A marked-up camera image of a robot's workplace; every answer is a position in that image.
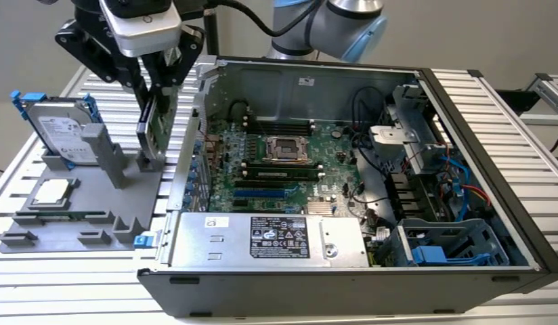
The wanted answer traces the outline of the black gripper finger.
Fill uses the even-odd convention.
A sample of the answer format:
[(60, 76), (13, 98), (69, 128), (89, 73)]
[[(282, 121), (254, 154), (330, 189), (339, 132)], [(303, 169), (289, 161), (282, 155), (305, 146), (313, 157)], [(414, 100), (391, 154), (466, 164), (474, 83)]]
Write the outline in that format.
[(143, 55), (144, 68), (151, 78), (151, 94), (166, 96), (164, 89), (183, 84), (188, 72), (203, 51), (204, 30), (192, 25), (184, 25), (179, 43), (175, 49), (179, 51), (178, 59), (172, 64), (166, 63), (163, 52)]
[(68, 20), (55, 40), (104, 82), (119, 82), (139, 102), (150, 100), (139, 62), (122, 54), (106, 22), (93, 21), (81, 26), (77, 20)]

